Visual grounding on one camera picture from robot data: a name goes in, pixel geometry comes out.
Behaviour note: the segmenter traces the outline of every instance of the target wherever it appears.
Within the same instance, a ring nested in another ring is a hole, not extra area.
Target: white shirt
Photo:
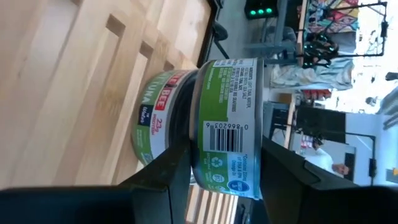
[[[305,160],[311,162],[312,164],[325,169],[332,174],[335,174],[331,166],[333,165],[333,159],[331,156],[325,152],[323,149],[317,149],[315,150],[314,155],[306,155]]]

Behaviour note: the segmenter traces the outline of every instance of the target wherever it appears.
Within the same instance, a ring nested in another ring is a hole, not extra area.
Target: tuna can
[[[132,116],[132,144],[137,158],[148,165],[173,142],[189,133],[193,87],[198,70],[158,74],[137,99]]]
[[[215,60],[199,70],[190,139],[200,187],[260,197],[263,72],[259,58]]]

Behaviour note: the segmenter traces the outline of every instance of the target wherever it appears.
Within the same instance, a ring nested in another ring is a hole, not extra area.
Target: barcode
[[[223,129],[210,125],[210,150],[243,152],[243,127],[238,129]]]

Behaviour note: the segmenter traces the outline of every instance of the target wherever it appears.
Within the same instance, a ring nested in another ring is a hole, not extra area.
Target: can label
[[[132,138],[134,150],[145,165],[168,147],[167,121],[171,116],[170,105],[177,94],[177,87],[189,72],[186,70],[161,73],[144,89]]]
[[[200,97],[198,147],[204,184],[210,190],[256,197],[256,70],[254,58],[218,60],[206,71]]]

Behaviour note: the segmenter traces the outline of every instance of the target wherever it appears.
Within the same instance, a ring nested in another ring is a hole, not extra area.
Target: recycling symbol
[[[211,165],[215,168],[220,167],[223,165],[223,161],[218,157],[211,158]]]

